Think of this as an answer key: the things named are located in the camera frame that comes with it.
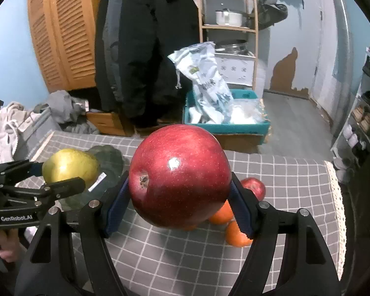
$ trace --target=apple stem cavity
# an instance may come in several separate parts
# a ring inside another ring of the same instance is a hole
[[[147,189],[148,182],[149,182],[148,175],[141,175],[140,176],[140,186],[141,186],[141,189]]]

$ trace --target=gray clothing pile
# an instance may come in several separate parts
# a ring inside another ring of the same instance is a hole
[[[67,91],[51,93],[47,100],[37,105],[33,112],[41,113],[49,107],[53,119],[66,132],[100,134],[96,126],[86,118],[86,100],[70,96]]]

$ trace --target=orange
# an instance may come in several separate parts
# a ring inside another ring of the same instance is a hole
[[[229,201],[226,201],[220,210],[218,210],[208,220],[214,225],[223,225],[233,219],[233,211],[230,208]]]
[[[234,247],[246,247],[252,244],[252,240],[240,231],[235,220],[226,227],[225,238],[226,242]]]
[[[196,227],[197,227],[197,225],[186,226],[186,227],[182,228],[182,230],[192,231],[192,230],[196,229]]]

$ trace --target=human hand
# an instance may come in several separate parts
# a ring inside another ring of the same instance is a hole
[[[15,262],[20,253],[18,229],[10,229],[8,233],[0,230],[0,258],[6,262]]]

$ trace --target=metal pot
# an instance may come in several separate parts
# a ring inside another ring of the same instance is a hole
[[[234,12],[229,9],[217,10],[215,12],[218,25],[229,25],[232,27],[241,27],[243,24],[243,13]]]
[[[215,45],[215,52],[230,54],[248,54],[247,40],[225,40]]]

